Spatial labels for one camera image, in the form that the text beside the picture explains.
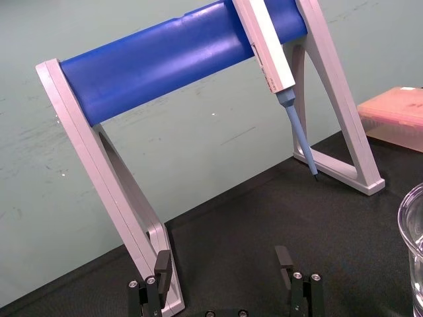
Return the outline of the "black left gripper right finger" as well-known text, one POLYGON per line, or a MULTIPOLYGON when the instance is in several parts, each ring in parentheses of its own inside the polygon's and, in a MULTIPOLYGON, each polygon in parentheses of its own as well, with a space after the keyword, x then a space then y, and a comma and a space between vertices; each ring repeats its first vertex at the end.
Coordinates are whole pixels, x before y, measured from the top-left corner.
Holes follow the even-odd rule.
POLYGON ((276 246, 280 273, 285 287, 284 300, 288 316, 323 316, 323 276, 318 272, 305 274, 295 268, 289 250, 276 246))

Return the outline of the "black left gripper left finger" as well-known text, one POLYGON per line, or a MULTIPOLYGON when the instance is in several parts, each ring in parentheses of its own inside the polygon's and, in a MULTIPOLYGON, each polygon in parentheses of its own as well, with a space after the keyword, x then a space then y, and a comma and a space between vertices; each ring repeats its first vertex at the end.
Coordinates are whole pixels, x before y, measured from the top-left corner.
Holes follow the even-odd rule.
POLYGON ((128 316, 162 316, 171 286, 171 251, 161 250, 153 275, 128 283, 128 316))

